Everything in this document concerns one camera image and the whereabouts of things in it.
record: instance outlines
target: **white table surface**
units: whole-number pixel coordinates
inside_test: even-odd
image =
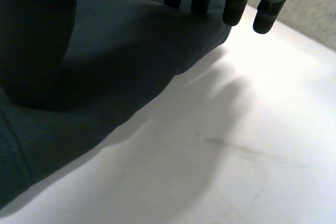
[[[0,224],[335,224],[336,53],[254,15]]]

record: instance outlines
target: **gray wall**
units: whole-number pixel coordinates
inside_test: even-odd
[[[336,50],[336,0],[287,0],[278,20]]]

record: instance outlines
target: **dark teal jacket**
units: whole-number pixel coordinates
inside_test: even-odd
[[[14,105],[0,89],[0,208],[95,147],[226,40],[225,0],[212,0],[205,16],[190,13],[191,0],[180,10],[162,1],[78,0],[62,84],[49,107]],[[11,32],[4,34],[0,44]],[[3,58],[9,50],[0,45]]]

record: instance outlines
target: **dark green fabric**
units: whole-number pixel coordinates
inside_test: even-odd
[[[162,0],[78,0],[62,89],[50,108],[13,105],[0,89],[0,208],[95,147],[222,44],[224,1],[197,16],[191,0],[181,10]]]

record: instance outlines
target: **white surface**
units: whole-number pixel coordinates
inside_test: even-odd
[[[336,53],[254,13],[0,224],[335,224]]]

